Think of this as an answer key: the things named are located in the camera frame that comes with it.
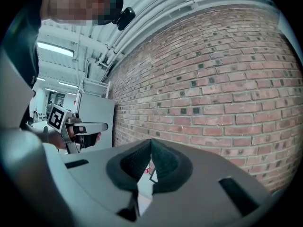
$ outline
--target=person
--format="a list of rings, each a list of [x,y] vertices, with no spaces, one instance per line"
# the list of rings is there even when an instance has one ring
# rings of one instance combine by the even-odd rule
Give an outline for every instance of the person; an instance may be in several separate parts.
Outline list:
[[[48,119],[49,114],[51,113],[52,106],[53,106],[52,101],[49,101],[49,104],[46,105],[46,117],[47,117],[47,119]]]
[[[37,102],[36,102],[36,91],[33,90],[34,92],[34,96],[33,98],[30,100],[30,103],[29,103],[29,120],[28,120],[28,124],[31,126],[32,123],[34,122],[34,116],[37,112]]]
[[[2,47],[15,65],[16,70],[24,81],[33,88],[38,74],[38,54],[36,41],[42,21],[51,19],[57,23],[85,25],[86,21],[113,20],[112,16],[120,15],[123,0],[23,0],[24,5],[15,10],[16,16],[7,26],[8,30],[2,39]],[[60,134],[55,130],[48,133],[29,127],[26,122],[30,119],[29,109],[23,116],[21,129],[36,134],[42,142],[51,143],[58,149],[65,149]],[[68,128],[72,139],[73,127]]]

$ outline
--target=ceiling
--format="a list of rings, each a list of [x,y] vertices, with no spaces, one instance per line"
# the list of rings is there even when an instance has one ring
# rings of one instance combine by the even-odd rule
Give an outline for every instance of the ceiling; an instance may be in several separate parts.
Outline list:
[[[256,4],[273,7],[271,0],[124,0],[136,18],[119,31],[116,25],[74,26],[44,21],[38,41],[55,44],[74,51],[74,57],[38,48],[39,77],[42,86],[62,93],[77,93],[83,77],[103,81],[110,68],[124,59],[137,45],[168,23],[195,11],[225,4]]]

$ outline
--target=black slot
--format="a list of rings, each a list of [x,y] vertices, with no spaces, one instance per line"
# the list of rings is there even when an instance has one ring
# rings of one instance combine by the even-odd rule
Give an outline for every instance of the black slot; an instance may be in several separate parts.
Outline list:
[[[246,216],[256,210],[259,205],[240,187],[231,177],[219,181],[231,201],[236,205],[242,216]]]
[[[69,163],[65,163],[65,166],[67,169],[70,169],[70,168],[73,168],[73,167],[77,167],[77,166],[81,166],[81,165],[84,165],[84,164],[87,164],[89,163],[88,160],[78,160],[78,161],[72,161],[72,162],[69,162]]]

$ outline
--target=red brick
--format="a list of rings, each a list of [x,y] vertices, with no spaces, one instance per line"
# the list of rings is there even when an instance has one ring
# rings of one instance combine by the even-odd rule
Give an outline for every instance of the red brick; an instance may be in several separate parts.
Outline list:
[[[262,102],[262,110],[273,110],[275,108],[276,108],[276,104],[274,101]]]
[[[284,66],[281,62],[263,62],[263,66],[266,69],[284,69]]]
[[[229,82],[229,78],[227,75],[218,75],[218,76],[214,76],[214,83],[223,83],[223,82]]]
[[[230,46],[228,44],[221,44],[221,45],[217,45],[215,48],[217,51],[225,51],[230,49]]]
[[[171,134],[160,132],[159,137],[162,138],[162,139],[165,139],[165,140],[171,140]]]
[[[243,166],[245,164],[245,158],[231,158],[229,159],[230,162],[235,164],[236,166]]]
[[[255,51],[252,48],[241,49],[243,54],[254,54]]]
[[[253,100],[279,97],[279,93],[277,89],[268,89],[268,90],[264,89],[260,91],[255,91],[255,92],[251,92],[251,95]]]
[[[267,144],[267,143],[270,143],[270,142],[275,142],[275,141],[280,140],[280,137],[281,137],[281,133],[255,136],[252,139],[252,144],[253,145]]]
[[[274,132],[276,131],[276,123],[271,122],[271,123],[264,123],[262,125],[262,132],[263,133],[269,133],[269,132]]]
[[[232,96],[231,94],[225,95],[209,95],[202,97],[192,98],[192,105],[208,105],[208,104],[217,104],[217,103],[231,103]]]
[[[222,156],[225,157],[237,157],[237,156],[253,156],[256,155],[258,152],[258,148],[257,147],[245,147],[245,148],[241,148],[241,149],[235,149],[235,148],[229,148],[229,149],[224,149],[221,153]]]
[[[280,151],[276,154],[276,160],[283,159],[287,156],[287,150]]]
[[[251,145],[251,137],[233,139],[233,146],[250,146],[250,145]]]
[[[271,152],[272,144],[260,146],[258,150],[258,155],[264,155]]]
[[[243,42],[243,41],[247,41],[247,39],[245,37],[235,37],[233,39],[235,42]]]
[[[207,77],[216,74],[215,68],[206,68],[198,71],[198,77]]]
[[[189,88],[188,82],[181,82],[181,83],[177,83],[174,85],[175,90],[183,90],[183,89],[188,89],[188,88]]]
[[[232,145],[231,139],[219,139],[219,138],[208,138],[208,137],[191,137],[192,144],[202,145],[202,146],[218,146],[218,147],[228,147]]]
[[[199,88],[192,88],[185,91],[185,96],[197,96],[197,95],[200,95]]]
[[[222,61],[223,65],[238,63],[238,60],[236,57],[224,57],[224,58],[221,58],[221,61]]]
[[[259,70],[259,69],[263,69],[263,65],[260,62],[252,62],[250,63],[250,68],[252,70]]]
[[[224,114],[224,107],[223,105],[204,106],[203,114],[206,115]]]
[[[165,125],[163,125],[163,124],[153,124],[152,125],[152,128],[154,129],[154,130],[158,130],[158,131],[164,131],[165,130]]]
[[[167,115],[181,115],[181,109],[180,108],[170,108],[169,113]]]
[[[182,132],[182,127],[181,126],[176,126],[176,125],[167,125],[166,126],[166,131],[181,133]]]
[[[259,172],[264,172],[266,171],[266,164],[259,165],[259,166],[253,166],[251,169],[251,173],[259,173]]]
[[[282,130],[296,125],[296,119],[286,119],[276,123],[276,129]]]
[[[269,80],[258,80],[257,81],[258,88],[268,88],[270,87],[270,81]]]
[[[235,114],[235,113],[250,113],[257,112],[261,110],[260,103],[245,103],[245,104],[225,104],[225,113]]]
[[[261,157],[249,157],[247,158],[246,165],[256,165],[261,163]]]
[[[222,135],[222,128],[219,127],[204,127],[203,128],[203,135],[205,136],[221,136]]]
[[[233,124],[233,117],[232,116],[193,117],[193,124],[198,124],[198,125],[230,125],[230,124]]]
[[[273,74],[275,78],[283,78],[284,74],[281,70],[273,70]]]
[[[226,127],[225,135],[251,135],[258,134],[262,132],[261,125],[258,126],[248,126],[248,127]]]
[[[172,135],[172,140],[176,142],[189,143],[189,137],[187,135]]]
[[[284,107],[288,107],[291,106],[292,103],[290,102],[290,100],[288,98],[280,98],[276,100],[276,108],[284,108]]]
[[[292,136],[292,131],[291,130],[284,131],[284,132],[281,133],[281,139],[282,140],[288,139],[291,136]]]
[[[228,74],[229,81],[241,81],[246,80],[245,74],[243,72],[230,73]]]
[[[262,79],[272,78],[274,75],[272,71],[250,71],[245,73],[247,79]]]
[[[251,89],[257,89],[255,81],[233,82],[222,85],[223,92],[245,91]]]
[[[259,56],[260,56],[260,60],[258,60],[258,61],[264,60],[262,55],[259,55]],[[237,56],[237,59],[238,59],[239,62],[254,61],[255,59],[253,59],[253,58],[256,58],[256,55],[252,55],[252,56],[251,55],[240,55],[240,56]]]
[[[175,122],[175,124],[190,125],[190,118],[176,117],[174,122]]]
[[[205,86],[208,85],[208,79],[207,78],[201,78],[196,80],[196,85],[197,86]]]
[[[250,92],[234,93],[233,100],[234,100],[234,102],[250,101],[251,100]]]
[[[202,87],[202,94],[207,95],[207,94],[216,94],[216,93],[221,93],[221,85],[213,85],[213,86],[205,86]]]
[[[265,112],[265,113],[257,113],[254,115],[255,123],[260,122],[268,122],[281,119],[281,111],[273,111],[273,112]]]
[[[172,105],[173,107],[190,106],[190,100],[188,98],[173,100]]]
[[[200,135],[201,134],[201,128],[199,128],[199,127],[187,127],[187,126],[183,126],[181,132],[183,134]]]
[[[281,87],[282,86],[282,83],[284,83],[284,80],[283,79],[275,79],[275,80],[272,80],[272,84],[274,85],[274,87]]]
[[[252,124],[253,118],[251,115],[236,115],[236,124]]]
[[[150,122],[172,123],[172,118],[171,117],[149,116],[148,120]]]

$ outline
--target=fluorescent light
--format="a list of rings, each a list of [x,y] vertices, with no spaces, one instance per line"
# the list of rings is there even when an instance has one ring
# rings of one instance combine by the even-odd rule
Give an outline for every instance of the fluorescent light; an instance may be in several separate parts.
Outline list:
[[[64,48],[62,48],[60,46],[57,46],[57,45],[51,45],[51,44],[44,43],[44,42],[37,42],[37,45],[38,45],[39,48],[42,48],[42,49],[58,52],[60,54],[67,55],[67,56],[70,56],[70,57],[74,56],[73,51],[68,50],[68,49],[64,49]]]
[[[69,87],[78,88],[77,86],[74,86],[74,85],[71,85],[71,84],[66,84],[66,83],[63,83],[63,82],[59,82],[59,84],[69,86]]]
[[[55,93],[57,92],[56,90],[52,90],[52,89],[49,89],[49,88],[46,88],[46,90],[51,91],[51,92],[55,92]]]

